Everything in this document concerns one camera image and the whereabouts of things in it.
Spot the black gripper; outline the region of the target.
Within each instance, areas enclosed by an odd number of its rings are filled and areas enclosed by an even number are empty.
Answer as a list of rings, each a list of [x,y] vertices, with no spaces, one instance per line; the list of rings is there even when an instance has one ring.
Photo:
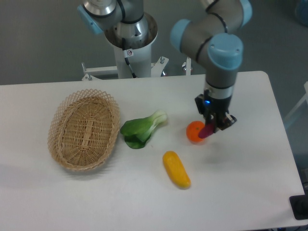
[[[231,96],[217,99],[211,96],[210,90],[204,90],[195,98],[199,114],[205,118],[205,126],[215,128],[215,132],[225,130],[237,122],[237,118],[229,114]]]

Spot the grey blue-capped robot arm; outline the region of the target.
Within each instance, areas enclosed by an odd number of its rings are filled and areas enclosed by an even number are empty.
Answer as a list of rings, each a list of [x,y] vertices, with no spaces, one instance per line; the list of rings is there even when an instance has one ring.
[[[243,60],[243,43],[234,31],[252,16],[252,6],[247,0],[205,0],[203,5],[206,17],[202,21],[179,20],[170,32],[173,47],[206,70],[204,92],[195,98],[205,119],[205,127],[199,133],[201,138],[236,122],[229,113],[229,105]],[[157,36],[143,1],[85,0],[77,11],[92,33],[104,33],[119,49],[120,78],[150,76],[149,72],[141,71],[143,67],[150,68],[150,61],[133,59],[135,51],[148,47]]]

